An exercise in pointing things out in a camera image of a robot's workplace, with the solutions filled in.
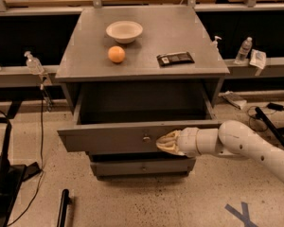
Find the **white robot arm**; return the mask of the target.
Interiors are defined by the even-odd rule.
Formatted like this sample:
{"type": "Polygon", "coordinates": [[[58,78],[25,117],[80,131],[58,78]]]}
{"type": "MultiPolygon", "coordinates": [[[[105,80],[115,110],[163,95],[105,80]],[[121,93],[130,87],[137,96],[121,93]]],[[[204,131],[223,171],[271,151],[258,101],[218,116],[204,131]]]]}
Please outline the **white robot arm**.
{"type": "Polygon", "coordinates": [[[284,150],[260,137],[245,124],[228,120],[217,129],[184,128],[161,136],[156,146],[173,155],[194,158],[246,157],[263,165],[284,183],[284,150]]]}

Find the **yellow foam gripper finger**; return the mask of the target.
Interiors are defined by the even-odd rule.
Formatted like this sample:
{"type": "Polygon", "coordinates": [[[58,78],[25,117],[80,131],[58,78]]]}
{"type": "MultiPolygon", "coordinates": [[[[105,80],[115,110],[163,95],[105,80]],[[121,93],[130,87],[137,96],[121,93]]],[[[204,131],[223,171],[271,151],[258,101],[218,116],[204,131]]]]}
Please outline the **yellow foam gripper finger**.
{"type": "Polygon", "coordinates": [[[169,154],[172,155],[182,155],[182,152],[179,150],[178,144],[177,144],[177,139],[178,136],[180,135],[180,131],[172,131],[169,132],[166,135],[161,136],[159,139],[156,140],[156,146],[169,154]]]}

